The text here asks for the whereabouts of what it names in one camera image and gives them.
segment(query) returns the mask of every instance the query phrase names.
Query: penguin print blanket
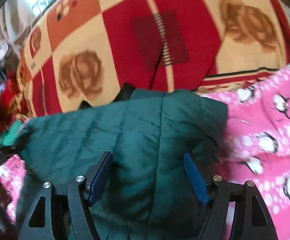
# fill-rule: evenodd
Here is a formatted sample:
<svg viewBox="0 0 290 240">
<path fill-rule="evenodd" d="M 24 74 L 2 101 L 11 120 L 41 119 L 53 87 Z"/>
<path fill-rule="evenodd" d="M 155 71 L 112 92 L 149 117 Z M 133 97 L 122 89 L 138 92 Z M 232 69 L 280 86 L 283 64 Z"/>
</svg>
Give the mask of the penguin print blanket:
<svg viewBox="0 0 290 240">
<path fill-rule="evenodd" d="M 290 64 L 245 89 L 204 96 L 229 109 L 219 174 L 234 183 L 254 181 L 278 239 L 290 239 Z M 230 203 L 228 229 L 233 214 Z"/>
</svg>

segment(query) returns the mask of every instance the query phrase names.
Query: metal screw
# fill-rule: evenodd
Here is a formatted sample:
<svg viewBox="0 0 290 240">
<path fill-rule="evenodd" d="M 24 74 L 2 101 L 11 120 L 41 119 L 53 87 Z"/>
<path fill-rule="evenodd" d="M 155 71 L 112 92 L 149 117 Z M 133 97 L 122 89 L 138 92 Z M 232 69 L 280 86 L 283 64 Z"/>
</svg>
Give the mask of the metal screw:
<svg viewBox="0 0 290 240">
<path fill-rule="evenodd" d="M 222 181 L 222 177 L 220 175 L 215 175 L 213 177 L 213 180 L 220 182 L 220 181 Z"/>
<path fill-rule="evenodd" d="M 50 182 L 45 182 L 43 185 L 44 188 L 49 188 L 50 186 L 51 186 Z"/>
<path fill-rule="evenodd" d="M 78 176 L 75 178 L 75 180 L 76 180 L 77 182 L 81 182 L 81 181 L 84 180 L 84 176 L 82 176 L 82 175 L 78 175 Z"/>
<path fill-rule="evenodd" d="M 248 181 L 247 181 L 247 185 L 248 185 L 249 187 L 254 187 L 254 186 L 255 186 L 255 183 L 254 183 L 253 181 L 251 181 L 251 180 L 248 180 Z"/>
</svg>

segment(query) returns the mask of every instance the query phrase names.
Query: pink fabric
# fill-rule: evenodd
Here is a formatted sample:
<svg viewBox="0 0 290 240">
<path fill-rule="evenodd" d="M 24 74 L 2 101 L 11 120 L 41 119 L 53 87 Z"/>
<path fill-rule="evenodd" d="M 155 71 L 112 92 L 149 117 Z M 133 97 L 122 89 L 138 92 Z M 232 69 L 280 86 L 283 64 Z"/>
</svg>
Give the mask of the pink fabric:
<svg viewBox="0 0 290 240">
<path fill-rule="evenodd" d="M 290 64 L 247 89 L 205 96 L 225 102 L 229 108 L 219 174 L 240 184 L 254 181 L 278 239 L 290 240 Z M 1 181 L 12 194 L 8 213 L 13 220 L 24 175 L 24 163 L 16 155 L 0 168 Z M 228 229 L 233 213 L 230 204 Z"/>
</svg>

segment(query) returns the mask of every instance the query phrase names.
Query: green cloth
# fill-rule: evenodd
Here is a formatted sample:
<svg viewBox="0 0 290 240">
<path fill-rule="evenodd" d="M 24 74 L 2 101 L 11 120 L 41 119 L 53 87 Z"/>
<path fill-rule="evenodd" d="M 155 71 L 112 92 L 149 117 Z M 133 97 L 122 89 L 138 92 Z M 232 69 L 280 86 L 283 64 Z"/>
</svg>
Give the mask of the green cloth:
<svg viewBox="0 0 290 240">
<path fill-rule="evenodd" d="M 214 163 L 226 120 L 224 103 L 184 90 L 135 90 L 127 101 L 34 118 L 22 131 L 32 134 L 20 153 L 27 174 L 17 223 L 44 182 L 68 182 L 110 151 L 114 163 L 105 192 L 90 208 L 101 239 L 195 239 L 205 208 L 183 156 L 194 150 L 206 165 Z"/>
<path fill-rule="evenodd" d="M 8 131 L 4 130 L 0 139 L 0 147 L 7 146 L 14 143 L 17 138 L 17 133 L 21 125 L 23 124 L 22 121 L 15 121 Z"/>
</svg>

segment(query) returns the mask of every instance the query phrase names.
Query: beige curtain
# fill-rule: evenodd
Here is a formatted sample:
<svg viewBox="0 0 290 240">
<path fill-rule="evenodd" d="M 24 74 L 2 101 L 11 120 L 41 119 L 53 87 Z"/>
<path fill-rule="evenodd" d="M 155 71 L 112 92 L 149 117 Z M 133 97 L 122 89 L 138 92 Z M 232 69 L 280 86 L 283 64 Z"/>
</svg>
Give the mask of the beige curtain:
<svg viewBox="0 0 290 240">
<path fill-rule="evenodd" d="M 0 51 L 7 44 L 19 58 L 21 45 L 35 18 L 27 0 L 7 0 L 0 9 Z"/>
</svg>

